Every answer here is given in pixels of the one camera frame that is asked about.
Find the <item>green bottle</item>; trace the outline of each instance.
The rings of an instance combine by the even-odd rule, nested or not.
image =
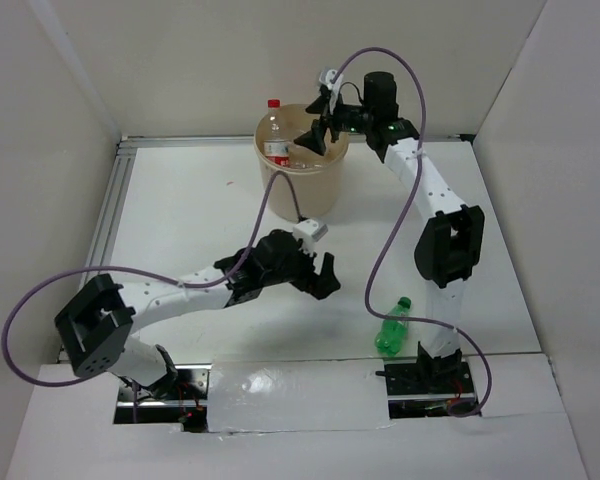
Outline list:
[[[389,315],[392,317],[408,317],[410,309],[411,300],[408,297],[401,297],[396,306],[391,309]],[[378,353],[387,357],[395,357],[402,350],[405,338],[407,338],[406,320],[384,320],[375,340]]]

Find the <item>beige bucket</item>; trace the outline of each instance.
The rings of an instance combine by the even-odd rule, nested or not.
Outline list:
[[[306,113],[304,111],[305,107],[305,105],[283,105],[280,107],[280,113],[290,130],[298,134],[310,130],[311,122],[318,118],[317,115]],[[298,195],[298,203],[302,214],[306,217],[324,215],[333,207],[340,194],[342,160],[349,147],[349,137],[346,134],[340,134],[338,141],[331,143],[331,135],[327,133],[325,138],[327,153],[324,157],[325,164],[322,167],[306,169],[280,167],[269,161],[262,153],[264,135],[267,133],[265,131],[265,120],[266,117],[260,121],[253,138],[254,147],[260,159],[262,183],[266,187],[269,178],[277,170],[287,172]],[[291,145],[289,159],[292,165],[298,160],[297,156],[306,157],[310,160],[312,157],[315,158],[316,154],[297,145]],[[292,222],[297,221],[291,192],[289,192],[287,182],[283,178],[276,179],[273,185],[269,196],[269,208],[282,218]]]

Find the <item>white enclosure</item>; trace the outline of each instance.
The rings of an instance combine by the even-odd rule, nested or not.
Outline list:
[[[250,134],[264,100],[313,99],[322,67],[369,45],[418,72],[428,135],[478,134],[542,351],[600,480],[600,0],[0,0],[0,329],[30,286],[85,263],[121,134]],[[347,79],[371,70],[396,74],[417,124],[390,59],[368,55]],[[77,282],[18,319],[11,344],[27,372],[53,362],[52,318]],[[31,392],[0,354],[0,479]],[[568,435],[551,422],[540,436]]]

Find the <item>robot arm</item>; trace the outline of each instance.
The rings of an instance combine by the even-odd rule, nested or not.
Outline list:
[[[209,288],[184,288],[226,275],[244,250],[182,277],[181,284],[133,282],[117,284],[110,275],[91,279],[58,314],[55,323],[74,374],[90,377],[109,371],[136,381],[153,397],[167,395],[178,372],[164,348],[147,345],[131,335],[141,328],[199,310],[216,310],[258,298],[264,287],[291,283],[318,300],[340,288],[333,272],[334,257],[325,253],[320,274],[313,252],[327,231],[324,223],[304,220],[293,232],[274,230],[260,239],[240,269]]]
[[[361,105],[343,103],[339,93],[342,75],[335,77],[335,70],[320,75],[320,96],[307,108],[308,113],[320,117],[295,143],[324,155],[327,130],[334,142],[341,132],[364,134],[367,145],[407,188],[415,182],[417,157],[422,154],[422,176],[414,203],[425,225],[415,261],[428,281],[426,315],[457,325],[466,280],[480,259],[484,214],[479,206],[468,207],[447,185],[426,152],[417,151],[418,131],[398,116],[393,75],[367,74]],[[455,372],[461,357],[457,332],[422,325],[418,363],[430,380]]]

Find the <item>purple cable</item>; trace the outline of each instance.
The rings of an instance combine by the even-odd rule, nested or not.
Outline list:
[[[30,375],[27,375],[24,371],[22,371],[15,364],[15,362],[13,361],[13,357],[11,356],[11,352],[9,351],[9,331],[11,330],[11,325],[13,324],[13,321],[15,320],[16,315],[18,315],[18,312],[31,299],[31,297],[33,297],[36,293],[38,293],[40,290],[44,289],[45,287],[51,285],[52,283],[57,282],[58,280],[62,280],[64,278],[71,277],[73,275],[80,275],[83,273],[91,273],[91,272],[130,273],[133,275],[139,275],[141,277],[147,277],[147,278],[151,278],[153,280],[168,283],[170,285],[180,285],[184,288],[199,289],[199,288],[215,287],[216,285],[219,285],[219,284],[223,283],[224,281],[226,281],[228,278],[232,277],[240,269],[242,264],[245,262],[245,260],[249,256],[249,253],[251,252],[251,249],[253,248],[253,244],[256,241],[256,237],[258,235],[258,230],[260,230],[260,224],[262,223],[262,217],[264,216],[264,211],[267,206],[267,201],[269,200],[269,195],[271,195],[271,189],[273,188],[273,183],[275,182],[276,178],[278,178],[279,176],[282,176],[282,178],[284,178],[287,181],[287,184],[289,185],[289,189],[291,190],[291,196],[293,197],[293,203],[294,203],[294,206],[296,209],[296,213],[298,214],[298,219],[302,218],[302,215],[300,213],[300,206],[298,204],[298,198],[296,196],[296,191],[293,188],[293,184],[291,183],[291,179],[289,178],[289,175],[287,175],[283,171],[275,172],[273,175],[271,175],[271,178],[269,179],[269,183],[267,184],[267,187],[265,188],[264,196],[262,197],[262,203],[260,204],[260,210],[258,212],[258,217],[256,218],[256,222],[253,226],[253,232],[251,233],[251,237],[249,238],[247,247],[244,249],[244,251],[242,252],[242,255],[240,256],[240,259],[233,266],[233,268],[231,270],[229,270],[222,278],[219,278],[218,280],[213,280],[213,281],[207,282],[207,283],[181,283],[177,279],[174,279],[171,277],[166,277],[164,275],[160,275],[157,273],[147,272],[145,270],[140,270],[138,268],[99,266],[99,267],[83,267],[83,268],[75,268],[73,270],[67,270],[65,272],[61,272],[56,275],[53,275],[52,277],[49,277],[46,280],[43,280],[38,285],[33,287],[31,290],[29,290],[27,293],[25,293],[24,296],[15,305],[15,307],[13,307],[13,309],[9,313],[9,316],[7,317],[7,320],[4,323],[4,327],[2,327],[2,335],[0,338],[2,356],[4,357],[4,361],[7,363],[7,366],[9,367],[9,369],[13,373],[15,373],[18,377],[20,377],[22,380],[24,380],[25,382],[30,383],[32,385],[36,385],[38,387],[69,387],[71,385],[77,385],[79,383],[85,382],[85,381],[93,378],[93,377],[87,377],[87,378],[77,378],[74,380],[66,380],[63,382],[46,382],[43,380],[38,380],[37,378],[34,378]]]
[[[389,55],[390,57],[393,57],[394,59],[396,59],[409,72],[409,75],[411,75],[411,78],[413,79],[413,83],[416,87],[416,90],[418,91],[418,97],[420,97],[421,123],[420,123],[420,137],[418,139],[418,156],[417,156],[418,170],[416,172],[416,179],[413,184],[413,188],[411,189],[411,192],[409,193],[409,198],[407,198],[407,203],[405,203],[404,208],[402,209],[402,212],[400,212],[400,215],[398,216],[398,220],[396,221],[395,226],[391,230],[391,234],[389,235],[389,238],[387,239],[384,246],[382,247],[382,250],[380,251],[378,258],[377,258],[375,264],[373,265],[373,268],[371,269],[371,273],[369,274],[369,280],[367,280],[367,286],[364,291],[364,304],[365,304],[367,311],[371,315],[373,315],[374,317],[377,317],[377,318],[381,318],[383,320],[405,320],[404,317],[384,315],[384,314],[374,310],[373,307],[371,306],[371,289],[373,287],[373,282],[375,281],[375,278],[378,275],[378,270],[380,270],[380,266],[382,265],[382,262],[384,261],[384,258],[387,255],[387,252],[389,251],[391,244],[393,243],[394,239],[396,238],[396,235],[398,235],[398,232],[400,231],[400,227],[402,227],[402,223],[404,222],[404,219],[407,216],[407,213],[409,213],[409,210],[411,209],[411,205],[413,204],[413,201],[415,199],[416,193],[418,191],[418,187],[420,186],[420,180],[422,178],[422,144],[424,142],[425,129],[427,126],[427,108],[425,105],[424,92],[422,91],[422,85],[420,84],[420,81],[418,80],[418,77],[416,76],[416,73],[414,72],[414,70],[402,57],[400,57],[400,55],[398,55],[386,48],[367,47],[367,48],[363,48],[362,50],[358,50],[353,55],[351,55],[349,58],[347,58],[345,60],[345,62],[342,64],[342,66],[338,69],[338,72],[336,73],[334,81],[340,75],[342,75],[342,72],[349,66],[349,64],[355,58],[357,58],[360,55],[362,55],[363,53],[367,53],[367,52],[384,53],[384,54]],[[485,371],[487,374],[487,388],[485,390],[484,397],[478,403],[476,408],[474,408],[470,412],[458,413],[458,414],[452,413],[452,409],[456,408],[458,404],[467,402],[464,400],[454,403],[452,406],[449,407],[448,412],[451,416],[454,416],[454,417],[468,417],[468,416],[480,413],[482,408],[485,406],[485,404],[489,400],[489,397],[491,396],[491,387],[493,385],[493,376],[491,374],[491,367],[489,366],[489,361],[487,360],[487,357],[484,354],[484,352],[482,351],[482,349],[467,334],[467,332],[465,332],[464,330],[462,330],[460,328],[455,327],[454,325],[451,325],[450,323],[441,322],[440,320],[432,320],[429,318],[419,318],[419,317],[408,317],[407,320],[410,320],[413,322],[428,323],[431,325],[438,325],[440,327],[450,328],[452,330],[455,329],[475,349],[476,353],[480,357],[480,360],[482,360],[482,362],[484,363],[484,368],[485,368]]]

